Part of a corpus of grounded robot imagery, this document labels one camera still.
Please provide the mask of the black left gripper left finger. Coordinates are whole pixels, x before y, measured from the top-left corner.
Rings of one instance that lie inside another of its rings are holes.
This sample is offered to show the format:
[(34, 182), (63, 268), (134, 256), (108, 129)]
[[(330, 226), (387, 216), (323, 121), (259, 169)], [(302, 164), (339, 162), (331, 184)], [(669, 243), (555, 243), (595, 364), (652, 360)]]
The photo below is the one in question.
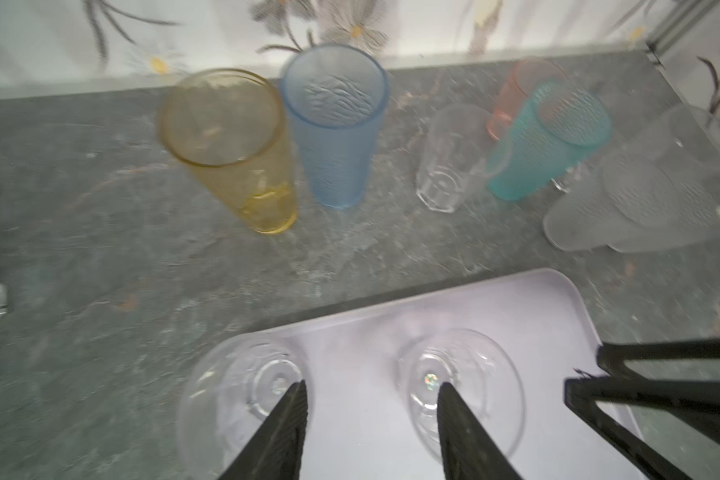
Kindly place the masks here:
[(304, 380), (293, 383), (219, 480), (296, 480), (308, 424)]

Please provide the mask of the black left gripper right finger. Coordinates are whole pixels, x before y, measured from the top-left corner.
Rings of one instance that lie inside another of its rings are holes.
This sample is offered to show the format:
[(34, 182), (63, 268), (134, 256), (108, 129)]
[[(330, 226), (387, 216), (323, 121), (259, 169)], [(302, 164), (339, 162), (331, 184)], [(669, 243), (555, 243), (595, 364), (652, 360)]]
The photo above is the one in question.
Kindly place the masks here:
[(438, 391), (437, 424), (446, 479), (521, 478), (448, 382)]

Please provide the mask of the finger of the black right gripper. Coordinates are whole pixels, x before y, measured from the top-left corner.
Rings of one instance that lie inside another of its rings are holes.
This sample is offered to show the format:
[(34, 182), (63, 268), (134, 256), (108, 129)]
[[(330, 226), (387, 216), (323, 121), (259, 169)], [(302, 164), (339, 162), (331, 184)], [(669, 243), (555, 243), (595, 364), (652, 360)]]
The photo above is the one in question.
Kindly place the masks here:
[(720, 381), (679, 381), (592, 377), (565, 381), (567, 407), (648, 479), (688, 479), (666, 456), (668, 438), (643, 439), (605, 412), (628, 407), (640, 420), (657, 420), (660, 434), (694, 432), (720, 447)]
[(720, 360), (720, 338), (644, 344), (604, 343), (596, 355), (597, 365), (611, 375), (636, 376), (627, 367), (632, 361)]

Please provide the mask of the clear glass tumbler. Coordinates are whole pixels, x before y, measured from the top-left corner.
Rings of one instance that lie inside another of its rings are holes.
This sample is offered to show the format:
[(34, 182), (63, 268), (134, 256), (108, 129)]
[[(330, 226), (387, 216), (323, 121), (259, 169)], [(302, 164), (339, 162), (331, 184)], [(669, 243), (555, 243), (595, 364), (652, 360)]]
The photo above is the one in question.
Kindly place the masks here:
[(454, 212), (508, 167), (512, 140), (495, 138), (487, 129), (491, 119), (487, 110), (464, 103), (431, 119), (416, 176), (416, 194), (429, 210)]

